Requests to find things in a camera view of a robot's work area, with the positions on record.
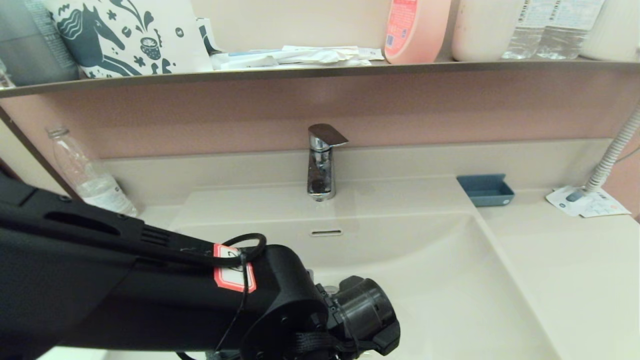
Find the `chrome faucet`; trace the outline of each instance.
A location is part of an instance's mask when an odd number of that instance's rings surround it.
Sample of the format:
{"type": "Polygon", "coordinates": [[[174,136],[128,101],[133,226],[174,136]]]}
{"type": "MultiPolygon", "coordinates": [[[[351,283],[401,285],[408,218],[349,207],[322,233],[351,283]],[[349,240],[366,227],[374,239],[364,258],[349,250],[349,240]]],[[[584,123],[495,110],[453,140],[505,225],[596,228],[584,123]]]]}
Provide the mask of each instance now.
{"type": "Polygon", "coordinates": [[[307,193],[316,201],[329,200],[335,196],[332,149],[348,142],[347,138],[329,124],[309,127],[307,193]]]}

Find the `sink basin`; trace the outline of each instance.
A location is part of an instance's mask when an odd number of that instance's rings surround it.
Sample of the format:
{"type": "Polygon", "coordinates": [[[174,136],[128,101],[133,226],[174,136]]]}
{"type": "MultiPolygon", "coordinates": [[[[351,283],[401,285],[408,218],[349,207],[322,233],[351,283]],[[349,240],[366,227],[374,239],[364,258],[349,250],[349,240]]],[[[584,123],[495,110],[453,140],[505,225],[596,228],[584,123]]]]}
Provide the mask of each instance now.
{"type": "MultiPolygon", "coordinates": [[[[268,243],[293,249],[313,269],[314,281],[325,286],[350,275],[374,279],[402,328],[400,346],[386,359],[558,358],[473,213],[299,218],[174,230],[211,242],[265,234],[268,243]]],[[[361,358],[367,357],[382,358],[375,352],[361,358]]]]}

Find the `pink backsplash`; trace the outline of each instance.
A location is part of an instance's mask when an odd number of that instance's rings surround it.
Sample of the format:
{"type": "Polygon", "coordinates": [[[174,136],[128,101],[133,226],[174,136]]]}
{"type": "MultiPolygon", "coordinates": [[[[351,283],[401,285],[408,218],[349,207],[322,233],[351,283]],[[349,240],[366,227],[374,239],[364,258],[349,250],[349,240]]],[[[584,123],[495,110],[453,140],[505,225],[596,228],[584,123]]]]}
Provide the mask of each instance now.
{"type": "MultiPolygon", "coordinates": [[[[305,149],[318,122],[351,147],[611,138],[639,97],[638,74],[521,70],[130,86],[0,104],[51,159],[44,126],[57,122],[103,158],[305,149]]],[[[640,155],[605,188],[637,216],[640,155]]]]}

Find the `sink overflow hole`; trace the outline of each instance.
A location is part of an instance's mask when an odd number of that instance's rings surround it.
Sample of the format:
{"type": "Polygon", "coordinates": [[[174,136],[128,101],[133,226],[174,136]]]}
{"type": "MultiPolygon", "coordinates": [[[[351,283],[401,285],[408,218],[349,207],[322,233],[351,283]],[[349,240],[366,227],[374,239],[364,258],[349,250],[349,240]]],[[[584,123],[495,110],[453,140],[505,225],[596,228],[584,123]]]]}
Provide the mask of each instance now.
{"type": "Polygon", "coordinates": [[[342,230],[312,231],[311,236],[340,236],[342,230]]]}

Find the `faucet handle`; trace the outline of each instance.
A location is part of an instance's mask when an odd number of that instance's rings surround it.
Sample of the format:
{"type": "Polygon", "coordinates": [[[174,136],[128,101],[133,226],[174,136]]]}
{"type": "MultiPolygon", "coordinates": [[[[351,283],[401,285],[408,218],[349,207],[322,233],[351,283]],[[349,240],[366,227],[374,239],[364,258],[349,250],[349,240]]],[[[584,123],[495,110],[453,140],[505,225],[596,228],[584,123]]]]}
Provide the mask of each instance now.
{"type": "Polygon", "coordinates": [[[347,138],[329,124],[309,126],[309,146],[314,151],[327,151],[348,142],[347,138]]]}

